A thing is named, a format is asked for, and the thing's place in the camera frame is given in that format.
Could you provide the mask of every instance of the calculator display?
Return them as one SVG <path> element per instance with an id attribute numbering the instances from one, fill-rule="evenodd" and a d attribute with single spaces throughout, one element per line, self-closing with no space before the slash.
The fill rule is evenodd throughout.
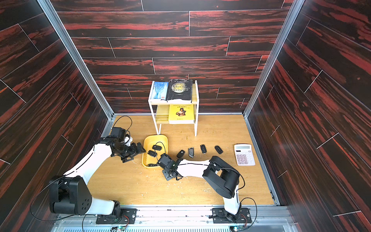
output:
<path id="1" fill-rule="evenodd" d="M 236 149 L 250 149 L 250 146 L 237 146 Z"/>

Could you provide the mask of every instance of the blue book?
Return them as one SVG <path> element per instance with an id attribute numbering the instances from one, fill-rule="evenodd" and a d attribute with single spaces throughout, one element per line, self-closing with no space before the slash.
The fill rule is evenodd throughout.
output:
<path id="1" fill-rule="evenodd" d="M 153 84 L 151 101 L 158 102 L 161 100 L 166 100 L 168 82 L 157 82 Z"/>

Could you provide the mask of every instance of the car key fob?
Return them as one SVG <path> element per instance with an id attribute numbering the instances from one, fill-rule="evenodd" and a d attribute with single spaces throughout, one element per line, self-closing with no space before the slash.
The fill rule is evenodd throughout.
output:
<path id="1" fill-rule="evenodd" d="M 205 145 L 202 144 L 200 147 L 201 147 L 202 154 L 205 154 L 206 153 L 206 147 L 205 147 Z"/>
<path id="2" fill-rule="evenodd" d="M 219 154 L 223 153 L 223 150 L 222 150 L 218 145 L 215 146 L 215 150 L 216 150 L 216 152 L 218 152 Z"/>
<path id="3" fill-rule="evenodd" d="M 157 156 L 157 153 L 154 152 L 154 151 L 152 151 L 152 150 L 149 150 L 147 154 L 149 154 L 152 157 L 156 157 Z"/>
<path id="4" fill-rule="evenodd" d="M 185 154 L 185 151 L 180 150 L 180 152 L 177 154 L 177 158 L 180 159 Z"/>
<path id="5" fill-rule="evenodd" d="M 188 155 L 189 155 L 189 157 L 191 157 L 191 158 L 194 157 L 194 153 L 193 152 L 194 152 L 193 147 L 188 148 Z"/>
<path id="6" fill-rule="evenodd" d="M 153 149 L 153 150 L 156 150 L 156 151 L 161 151 L 162 146 L 159 146 L 159 145 L 153 145 L 153 146 L 152 146 L 152 149 Z"/>

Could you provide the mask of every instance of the book cover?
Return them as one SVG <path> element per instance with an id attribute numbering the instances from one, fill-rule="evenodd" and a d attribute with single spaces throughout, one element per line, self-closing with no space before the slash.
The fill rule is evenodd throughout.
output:
<path id="1" fill-rule="evenodd" d="M 171 79 L 169 81 L 166 100 L 174 104 L 192 102 L 192 80 Z"/>
<path id="2" fill-rule="evenodd" d="M 156 81 L 153 84 L 151 101 L 152 102 L 158 102 L 158 101 L 161 101 L 161 100 L 166 100 L 167 89 L 168 89 L 168 83 L 167 82 L 157 82 Z"/>
<path id="3" fill-rule="evenodd" d="M 194 110 L 193 105 L 170 105 L 169 123 L 170 124 L 193 124 Z"/>

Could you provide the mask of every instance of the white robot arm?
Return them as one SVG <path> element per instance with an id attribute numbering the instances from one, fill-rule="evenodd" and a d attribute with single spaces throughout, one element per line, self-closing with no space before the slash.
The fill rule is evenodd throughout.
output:
<path id="1" fill-rule="evenodd" d="M 117 222 L 122 212 L 120 203 L 114 200 L 101 200 L 91 196 L 87 184 L 109 157 L 120 156 L 122 162 L 132 160 L 137 154 L 144 153 L 140 143 L 131 143 L 132 138 L 122 128 L 114 127 L 110 136 L 101 138 L 90 152 L 63 176 L 54 176 L 50 181 L 50 210 L 53 213 L 72 215 L 107 215 L 111 222 Z M 158 163 L 167 180 L 178 177 L 194 176 L 204 178 L 211 187 L 223 197 L 226 219 L 236 222 L 239 218 L 238 199 L 239 172 L 217 156 L 205 161 L 174 161 L 162 154 Z"/>

